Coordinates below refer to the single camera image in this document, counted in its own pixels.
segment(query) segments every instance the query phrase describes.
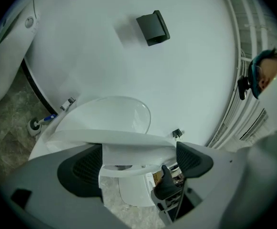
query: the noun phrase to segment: toilet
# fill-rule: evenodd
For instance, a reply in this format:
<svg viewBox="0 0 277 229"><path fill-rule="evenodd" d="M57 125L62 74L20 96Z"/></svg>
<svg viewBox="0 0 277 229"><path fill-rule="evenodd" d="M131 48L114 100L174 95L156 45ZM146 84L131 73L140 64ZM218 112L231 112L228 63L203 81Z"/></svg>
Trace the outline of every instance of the toilet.
<svg viewBox="0 0 277 229"><path fill-rule="evenodd" d="M131 97L75 102L41 134L29 160L86 143L102 143L103 166L99 175L119 178L125 203L153 206L152 173L160 171L163 164L169 167L176 163L176 143L148 135L151 119L147 105Z"/></svg>

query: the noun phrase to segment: tiled floor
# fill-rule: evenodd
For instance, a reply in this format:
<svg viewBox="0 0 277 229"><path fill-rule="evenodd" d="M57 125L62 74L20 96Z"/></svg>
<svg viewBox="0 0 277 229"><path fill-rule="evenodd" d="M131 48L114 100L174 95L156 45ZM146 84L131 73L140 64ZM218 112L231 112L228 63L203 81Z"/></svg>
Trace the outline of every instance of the tiled floor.
<svg viewBox="0 0 277 229"><path fill-rule="evenodd" d="M0 101L0 183L28 161L35 139L29 135L27 123L33 117L41 119L48 115L20 68L8 93ZM102 177L100 184L104 205L126 225L133 229L164 227L155 206L134 207L122 201L117 178Z"/></svg>
<svg viewBox="0 0 277 229"><path fill-rule="evenodd" d="M20 68L9 91L0 101L0 183L28 160L35 145L35 138L26 129L29 120L48 115Z"/></svg>

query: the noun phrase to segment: white pipe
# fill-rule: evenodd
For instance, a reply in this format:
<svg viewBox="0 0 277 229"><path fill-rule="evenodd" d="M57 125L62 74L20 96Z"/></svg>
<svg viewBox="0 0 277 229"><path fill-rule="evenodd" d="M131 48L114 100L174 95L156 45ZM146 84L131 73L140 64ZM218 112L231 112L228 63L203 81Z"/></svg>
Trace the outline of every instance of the white pipe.
<svg viewBox="0 0 277 229"><path fill-rule="evenodd" d="M267 50L268 49L268 37L267 37L266 20L265 20L261 5L258 2L258 0L253 0L253 3L257 10L257 15L258 15L259 23L260 23L260 28L261 28L262 50Z"/></svg>
<svg viewBox="0 0 277 229"><path fill-rule="evenodd" d="M215 136L217 135L218 131L220 130L221 126L223 125L223 123L224 123L224 121L226 119L227 113L228 113L229 109L231 108L234 96L236 94L236 89L237 89L237 84L238 84L237 80L238 80L238 78L240 76L241 43L240 43L239 26L238 26L237 17L236 17L236 14L235 14L235 11L234 11L234 8L233 8L231 0L226 0L226 1L227 1L227 4L229 5L229 9L230 9L230 12L231 12L231 15L232 15L232 19L233 19L232 21L233 21L233 24L234 24L234 31L235 31L235 34L236 34L236 44L237 44L237 49L238 49L238 67L236 68L237 69L237 73L236 73L236 80L235 80L234 90L233 90L232 96L230 98L227 110L226 110L226 112L225 112L225 114L224 114L224 116L222 118L222 121L221 121L217 131L215 132L215 134L213 135L212 139L210 140L210 142L208 143L207 146L210 146L212 144L212 142L214 141Z"/></svg>
<svg viewBox="0 0 277 229"><path fill-rule="evenodd" d="M257 35L256 35L256 26L254 23L254 18L252 11L249 7L248 1L247 0L242 0L247 19L248 19L248 24L249 24L249 30L250 30L250 36L251 36L251 41L252 41L252 58L255 58L257 56Z"/></svg>
<svg viewBox="0 0 277 229"><path fill-rule="evenodd" d="M244 61L247 61L247 62L251 62L252 61L252 59L245 58L245 57L241 57L241 59L244 60Z"/></svg>
<svg viewBox="0 0 277 229"><path fill-rule="evenodd" d="M240 98L234 99L234 105L236 106L236 108L234 108L234 109L232 110L232 112L230 113L231 116L234 116L234 115L237 114L237 112L239 111L239 108L237 108L237 106L238 106L238 104L239 104L239 101L240 101ZM234 125L234 122L235 122L235 119L232 118L232 117L230 117L229 120L228 120L228 122L225 123L225 127L224 127L224 129L222 130L222 132L225 133L227 130L229 130L228 127L229 127L229 126L233 126L233 125Z"/></svg>
<svg viewBox="0 0 277 229"><path fill-rule="evenodd" d="M242 3L247 14L247 19L249 23L250 37L252 43L252 58L255 58L257 56L257 35L254 18L252 11L249 7L248 1L242 0ZM253 99L251 92L248 92L246 100L242 101L240 106L238 107L236 116L233 117L231 125L228 127L227 131L223 133L220 140L216 142L212 148L220 149L232 137L232 135L239 130L239 127L243 125L243 122L247 119L247 116L250 115L251 110L255 109L257 105L258 101L256 99Z"/></svg>
<svg viewBox="0 0 277 229"><path fill-rule="evenodd" d="M253 101L253 105L252 108L250 108L250 111L248 112L248 115L246 116L246 119L242 122L240 128L238 128L236 135L239 135L239 133L242 131L242 129L244 128L244 126L247 124L247 122L251 119L251 117L253 116L254 112L256 111L257 107L258 107L258 101Z"/></svg>

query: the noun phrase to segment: black panel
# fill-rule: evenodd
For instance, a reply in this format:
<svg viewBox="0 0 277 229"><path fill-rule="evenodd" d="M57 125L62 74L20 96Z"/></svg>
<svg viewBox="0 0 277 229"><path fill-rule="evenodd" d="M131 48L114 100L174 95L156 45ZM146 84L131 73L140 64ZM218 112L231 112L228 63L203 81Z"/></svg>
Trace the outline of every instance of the black panel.
<svg viewBox="0 0 277 229"><path fill-rule="evenodd" d="M154 195L160 200L164 200L182 190L182 188L177 187L174 184L173 178L167 166L162 166L162 171L164 175L157 186L154 188Z"/></svg>
<svg viewBox="0 0 277 229"><path fill-rule="evenodd" d="M171 221L175 221L176 212L177 212L177 206L167 211Z"/></svg>
<svg viewBox="0 0 277 229"><path fill-rule="evenodd" d="M172 136L174 138L178 138L178 137L181 137L183 135L183 133L181 132L180 129L176 129L175 131L172 132Z"/></svg>
<svg viewBox="0 0 277 229"><path fill-rule="evenodd" d="M50 104L46 101L46 99L44 98L42 93L39 91L36 83L34 82L32 76L27 68L27 64L26 64L25 60L22 61L21 67L24 71L24 74L25 74L31 88L33 89L34 93L37 95L39 101L44 105L44 107L48 110L48 112L51 113L51 115L53 115L53 114L57 115L57 112L55 112L55 110L50 106Z"/></svg>
<svg viewBox="0 0 277 229"><path fill-rule="evenodd" d="M31 194L32 192L29 190L17 189L12 194L11 200L15 202L18 206L20 206L22 209L25 209L25 206Z"/></svg>
<svg viewBox="0 0 277 229"><path fill-rule="evenodd" d="M238 83L239 97L241 100L245 100L246 93L250 88L248 84L248 78L241 75L237 83Z"/></svg>
<svg viewBox="0 0 277 229"><path fill-rule="evenodd" d="M69 192L78 197L101 197L98 186L102 167L102 145L96 144L64 160L58 168L58 179Z"/></svg>
<svg viewBox="0 0 277 229"><path fill-rule="evenodd" d="M181 142L176 143L176 160L185 178L196 178L209 171L212 158Z"/></svg>
<svg viewBox="0 0 277 229"><path fill-rule="evenodd" d="M181 218L182 216L190 212L192 209L194 209L193 204L187 198L186 194L183 193L182 199L179 202L178 209L175 213L175 219Z"/></svg>
<svg viewBox="0 0 277 229"><path fill-rule="evenodd" d="M157 203L157 207L159 208L160 211L164 210L164 207L160 203Z"/></svg>
<svg viewBox="0 0 277 229"><path fill-rule="evenodd" d="M170 34L159 10L136 19L148 46L170 39Z"/></svg>

